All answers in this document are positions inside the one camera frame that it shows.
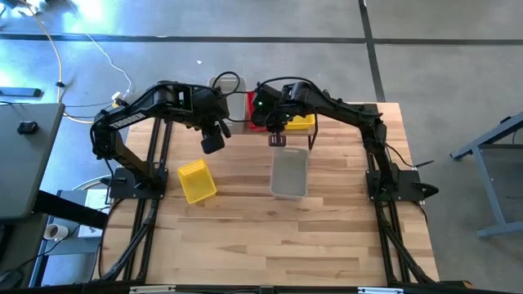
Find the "translucent plastic tub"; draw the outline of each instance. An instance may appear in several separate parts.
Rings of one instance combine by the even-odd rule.
[[[216,186],[203,158],[178,168],[178,177],[188,203],[216,195]]]
[[[299,148],[274,148],[270,192],[276,197],[300,200],[307,195],[309,151]]]

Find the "yellow box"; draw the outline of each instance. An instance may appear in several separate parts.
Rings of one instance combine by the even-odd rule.
[[[217,189],[203,158],[178,168],[183,193],[188,203],[197,203],[216,194]]]
[[[308,130],[312,127],[314,127],[315,119],[314,114],[309,114],[302,118],[301,116],[297,115],[293,118],[292,122],[288,122],[287,126],[285,126],[285,130],[287,131],[296,131],[296,130]]]

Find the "concrete floor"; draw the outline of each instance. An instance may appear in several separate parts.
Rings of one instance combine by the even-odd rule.
[[[357,0],[75,1],[87,25],[51,0],[42,14],[53,33],[122,35],[362,38]],[[367,0],[375,38],[523,38],[523,2],[514,0]],[[4,33],[38,33],[28,17],[6,14]],[[160,79],[207,83],[234,70],[256,81],[301,75],[350,101],[376,101],[364,44],[103,42],[136,93]],[[99,103],[127,87],[122,75],[89,42],[58,42],[69,85],[67,105]],[[436,162],[420,171],[440,188],[427,200],[429,230],[441,279],[466,279],[478,288],[522,292],[523,234],[478,239],[494,223],[472,158],[452,162],[449,152],[523,110],[523,47],[376,46],[387,101],[400,102],[413,160]],[[45,41],[0,40],[0,84],[40,87],[41,101],[56,98],[57,68]],[[92,115],[98,108],[71,109]],[[95,160],[87,126],[64,119],[42,183],[70,189],[107,173]],[[523,142],[523,132],[516,140]],[[71,275],[58,275],[67,265]],[[92,256],[53,256],[44,283],[72,283],[90,274]]]

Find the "wooden table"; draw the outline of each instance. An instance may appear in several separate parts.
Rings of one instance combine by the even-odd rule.
[[[378,108],[388,127],[388,143],[409,161],[400,106],[383,103]],[[152,125],[147,120],[129,131],[127,146],[142,158]],[[309,159],[308,195],[302,201],[271,196],[272,152],[266,136],[235,135],[226,140],[224,149],[205,155],[199,147],[199,132],[173,125],[168,192],[160,203],[147,283],[385,285],[376,215],[364,180],[367,162],[360,132],[323,116],[319,125]],[[307,138],[288,136],[288,145],[307,148]],[[177,168],[199,158],[207,161],[218,192],[190,205]],[[407,168],[395,154],[392,158]],[[125,200],[111,217],[103,244],[104,272],[129,242],[135,209],[136,200]],[[398,211],[405,246],[437,280],[423,214],[412,203],[398,203]],[[141,247],[138,252],[134,274]],[[391,254],[396,277],[400,277],[396,252]]]

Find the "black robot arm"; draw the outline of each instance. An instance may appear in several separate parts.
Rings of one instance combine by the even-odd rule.
[[[274,133],[270,145],[284,145],[280,133],[287,122],[299,115],[322,114],[340,122],[358,127],[365,150],[372,154],[379,171],[370,171],[367,181],[372,200],[420,200],[437,193],[437,188],[419,183],[417,171],[400,171],[387,153],[387,126],[371,105],[349,105],[342,99],[333,99],[326,91],[308,82],[296,82],[277,91],[266,84],[260,85],[253,101],[252,121]]]
[[[118,130],[146,118],[183,123],[201,130],[204,153],[225,146],[221,136],[230,137],[223,119],[229,117],[226,97],[219,88],[178,82],[159,82],[131,104],[125,101],[110,111],[102,110],[91,127],[93,153],[99,159],[114,159],[135,176],[136,183],[155,182],[158,173],[151,162],[139,159],[123,143]]]

